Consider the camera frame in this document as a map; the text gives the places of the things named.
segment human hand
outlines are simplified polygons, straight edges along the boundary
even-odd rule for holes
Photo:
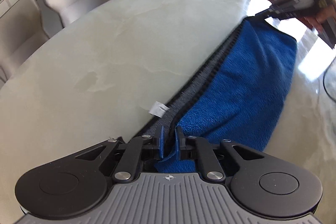
[[[325,22],[329,17],[334,17],[336,19],[336,11],[332,5],[319,11],[314,17],[305,17],[305,19],[313,26],[318,32],[323,32],[322,23]]]

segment microfiber towel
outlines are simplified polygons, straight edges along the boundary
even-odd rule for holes
[[[240,35],[207,90],[178,122],[186,136],[210,143],[231,139],[262,151],[277,124],[290,89],[296,40],[265,21],[246,18]],[[194,172],[178,160],[176,146],[155,164],[162,173]]]

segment blue cloth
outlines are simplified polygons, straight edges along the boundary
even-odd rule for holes
[[[186,136],[210,143],[231,139],[262,151],[290,89],[296,40],[266,22],[247,18],[235,46],[208,89],[178,125]],[[194,172],[192,160],[177,160],[176,148],[156,164],[162,173]]]

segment glossy tabletop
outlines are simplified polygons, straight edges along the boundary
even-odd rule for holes
[[[46,42],[0,90],[0,223],[22,215],[14,187],[24,172],[108,138],[128,141],[152,118],[155,101],[169,101],[244,16],[268,6],[266,0],[112,0]],[[335,53],[296,19],[269,21],[297,39],[298,52],[266,152],[320,177],[324,196],[316,215],[331,224],[336,105],[321,88],[321,74]],[[333,75],[332,68],[330,90]]]

